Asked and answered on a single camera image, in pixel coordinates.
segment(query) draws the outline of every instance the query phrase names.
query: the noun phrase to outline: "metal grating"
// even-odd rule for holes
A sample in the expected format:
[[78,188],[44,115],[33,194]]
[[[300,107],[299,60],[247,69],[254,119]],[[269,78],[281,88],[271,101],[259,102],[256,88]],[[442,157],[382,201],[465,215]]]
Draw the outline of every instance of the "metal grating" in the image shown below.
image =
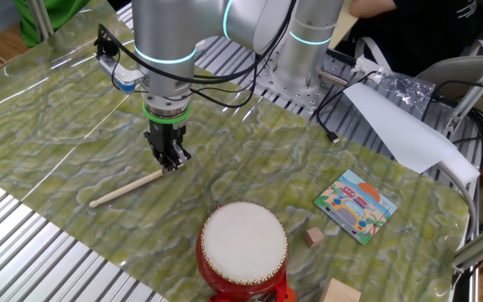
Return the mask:
[[[118,14],[132,29],[131,4]],[[252,53],[228,39],[214,37],[207,39],[206,44],[206,52],[196,64],[214,74],[230,74],[252,63]],[[351,73],[351,67],[347,64],[332,58],[327,58],[326,69],[327,66],[332,73],[348,81],[361,77]],[[242,77],[235,83],[244,86],[250,80]],[[309,120],[314,119],[312,112],[266,89],[257,88],[256,93],[286,110]],[[400,104],[397,98],[392,98],[388,93],[386,96]],[[449,114],[450,110],[446,107],[432,107],[426,123],[442,131]],[[323,120],[329,129],[392,157],[381,139],[345,97],[338,98],[324,110]],[[475,135],[474,125],[466,121],[454,136],[458,139]],[[475,142],[460,145],[460,151],[474,165],[480,164],[479,149],[480,145]],[[425,174],[450,185],[446,176],[440,175],[436,169]],[[476,183],[470,184],[471,194],[474,194],[475,187]],[[166,299],[124,273],[121,263],[109,263],[0,189],[0,301],[161,302]]]

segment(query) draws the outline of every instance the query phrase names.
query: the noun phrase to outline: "black cable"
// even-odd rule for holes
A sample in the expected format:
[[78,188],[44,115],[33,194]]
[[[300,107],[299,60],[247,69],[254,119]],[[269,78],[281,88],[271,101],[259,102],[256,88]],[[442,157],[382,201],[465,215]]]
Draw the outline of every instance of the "black cable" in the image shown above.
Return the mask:
[[[357,83],[361,83],[363,82],[364,80],[368,79],[369,76],[371,76],[372,74],[375,74],[377,73],[377,71],[371,71],[369,72],[367,75],[363,76],[359,81],[357,81],[355,84]],[[339,96],[342,92],[344,92],[344,90],[346,88],[349,88],[351,85],[341,89],[340,91],[336,92],[329,100],[326,100],[329,95],[331,94],[331,91],[333,90],[332,87],[329,89],[329,91],[327,91],[327,93],[325,94],[324,98],[322,99],[322,102],[319,104],[318,108],[316,108],[316,111],[314,111],[314,114],[316,115],[316,121],[318,122],[318,124],[325,130],[325,132],[327,133],[327,137],[331,140],[331,142],[333,143],[338,143],[340,140],[338,138],[338,136],[336,135],[335,132],[333,131],[330,131],[324,124],[324,122],[321,120],[321,116],[320,116],[320,113],[322,112],[322,110],[325,108],[325,106],[327,106],[329,103],[331,103],[337,96]]]
[[253,81],[252,81],[251,89],[249,90],[250,91],[249,92],[249,96],[247,97],[247,99],[244,102],[242,102],[242,103],[240,103],[238,105],[225,104],[223,102],[217,101],[216,99],[214,99],[214,98],[212,98],[210,96],[207,96],[206,94],[204,94],[204,93],[202,93],[202,92],[200,92],[198,90],[195,90],[193,88],[191,88],[190,90],[191,90],[192,93],[196,93],[199,96],[204,97],[206,100],[208,100],[210,102],[213,102],[213,103],[215,103],[215,104],[217,104],[219,106],[223,106],[223,107],[226,107],[226,108],[232,108],[232,109],[240,108],[240,107],[245,106],[251,100],[252,95],[255,92],[255,88],[257,87],[257,68],[253,69],[253,72],[254,72],[254,74],[253,74]]
[[[423,119],[426,117],[426,114],[428,112],[428,109],[429,109],[429,105],[432,103],[432,102],[441,102],[441,103],[444,103],[445,105],[448,105],[448,106],[451,106],[451,107],[455,107],[456,104],[453,103],[453,102],[449,102],[449,100],[446,100],[444,97],[442,96],[439,96],[439,91],[446,85],[448,84],[461,84],[461,85],[467,85],[467,86],[478,86],[478,87],[482,87],[483,88],[483,84],[481,83],[474,83],[474,82],[468,82],[468,81],[455,81],[455,80],[452,80],[452,81],[445,81],[443,82],[441,85],[439,85],[435,90],[434,92],[432,93],[432,96],[430,97],[430,100],[428,102],[428,105],[426,107],[426,110],[424,111],[424,114],[423,114]],[[483,117],[481,117],[477,112],[479,112],[478,110],[476,109],[472,109],[468,115],[471,117],[471,119],[473,121],[475,121],[475,123],[477,123],[477,126],[479,127],[479,130],[482,129],[482,123],[483,123]],[[479,139],[483,139],[483,131],[479,131],[479,132],[482,132],[481,135],[478,135],[474,138],[463,138],[463,139],[459,139],[459,140],[456,140],[452,143],[463,143],[463,142],[468,142],[468,141],[474,141],[474,140],[479,140]]]
[[[279,38],[279,40],[283,39],[284,37],[284,34],[286,34],[286,31],[283,31],[283,33],[281,34],[281,37]],[[270,54],[267,56],[267,59],[266,61],[264,62],[264,65],[262,66],[262,68],[258,71],[257,75],[256,76],[253,76],[252,80],[247,83],[247,85],[245,85],[245,87],[243,88],[240,88],[240,89],[237,89],[237,90],[234,90],[234,91],[228,91],[226,89],[221,89],[221,88],[216,88],[216,87],[205,87],[205,88],[200,88],[196,91],[205,91],[205,90],[215,90],[215,91],[222,91],[222,92],[226,92],[226,93],[237,93],[237,92],[241,92],[241,91],[244,91],[246,90],[250,85],[252,85],[253,82],[255,82],[258,78],[258,76],[260,75],[260,73],[266,68],[267,66],[267,63],[269,62],[269,60],[272,58],[272,54],[273,52],[275,51],[275,49],[278,47],[278,44],[276,44],[273,48],[272,48],[272,51],[270,52]]]
[[281,24],[281,27],[279,28],[279,31],[273,38],[272,43],[267,47],[267,49],[264,51],[262,56],[260,57],[259,60],[255,60],[255,62],[247,67],[245,70],[233,73],[231,75],[222,75],[222,76],[211,76],[211,75],[194,75],[195,78],[200,78],[200,79],[213,79],[213,80],[208,80],[208,81],[203,81],[203,80],[196,80],[196,79],[190,79],[190,78],[185,78],[183,76],[178,76],[178,75],[173,75],[170,74],[166,71],[157,69],[149,65],[148,63],[144,62],[140,58],[138,58],[136,55],[134,55],[129,49],[126,48],[103,24],[98,24],[98,39],[101,39],[104,37],[104,34],[120,49],[122,50],[126,55],[128,55],[130,58],[135,60],[137,63],[139,63],[141,66],[144,68],[155,72],[157,74],[160,74],[161,76],[166,76],[170,79],[177,80],[177,81],[183,81],[187,83],[192,83],[192,84],[201,84],[201,85],[209,85],[209,84],[221,84],[221,83],[226,83],[228,81],[232,81],[240,76],[244,76],[247,72],[253,70],[254,68],[258,67],[258,64],[263,60],[264,57],[266,57],[271,49],[276,47],[276,45],[280,41],[280,37],[283,35],[283,32],[285,32],[288,29],[288,24],[290,22],[290,19],[292,17],[293,9],[295,7],[295,3],[297,0],[292,0],[290,3],[290,7],[288,8],[288,12],[286,15],[286,18],[283,20],[283,23]]
[[115,70],[117,69],[117,66],[118,66],[118,62],[120,62],[121,60],[121,52],[119,51],[118,52],[118,57],[117,57],[117,63],[115,63],[115,67],[113,67],[113,71],[111,72],[111,83],[113,84],[113,86],[115,88],[117,88],[117,90],[121,90],[116,84],[115,84]]

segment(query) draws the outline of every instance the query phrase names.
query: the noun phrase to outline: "drum head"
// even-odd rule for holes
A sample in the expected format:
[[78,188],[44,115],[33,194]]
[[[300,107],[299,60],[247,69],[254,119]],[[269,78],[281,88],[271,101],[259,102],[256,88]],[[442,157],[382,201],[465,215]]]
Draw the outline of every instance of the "drum head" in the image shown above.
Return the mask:
[[267,208],[234,202],[217,209],[202,232],[208,265],[235,284],[260,284],[283,266],[287,238],[283,225]]

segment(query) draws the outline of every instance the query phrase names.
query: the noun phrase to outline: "green marbled mat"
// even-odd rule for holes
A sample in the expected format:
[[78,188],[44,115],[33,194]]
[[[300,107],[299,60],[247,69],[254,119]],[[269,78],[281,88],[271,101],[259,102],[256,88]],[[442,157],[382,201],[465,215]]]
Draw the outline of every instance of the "green marbled mat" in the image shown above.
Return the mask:
[[[184,137],[192,160],[90,209],[89,201],[159,166],[142,135],[141,97],[114,90],[91,58],[98,23],[123,41],[132,33],[103,0],[88,8],[0,70],[3,189],[108,260],[125,262],[172,302],[212,295],[197,270],[195,239],[216,203],[233,200],[267,206],[284,223],[298,301],[316,301],[330,278],[359,289],[361,301],[448,300],[467,221],[460,195],[357,143],[334,145],[316,124],[257,96],[239,110],[194,97]],[[224,102],[247,95],[207,93]],[[312,202],[347,169],[398,205],[366,247]],[[308,249],[303,233],[311,227],[326,240]]]

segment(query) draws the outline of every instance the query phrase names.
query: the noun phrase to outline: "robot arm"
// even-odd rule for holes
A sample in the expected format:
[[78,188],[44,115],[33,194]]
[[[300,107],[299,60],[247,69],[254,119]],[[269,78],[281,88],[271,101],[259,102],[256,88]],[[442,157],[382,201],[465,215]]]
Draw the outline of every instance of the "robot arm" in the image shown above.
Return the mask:
[[96,56],[102,69],[121,91],[134,92],[138,82],[147,92],[142,94],[143,111],[150,130],[144,135],[164,169],[176,170],[190,159],[182,141],[191,83],[148,67],[193,79],[195,45],[217,35],[262,53],[281,29],[290,5],[290,0],[132,0],[135,52],[147,64],[138,63],[136,70],[118,64],[118,48],[100,26]]

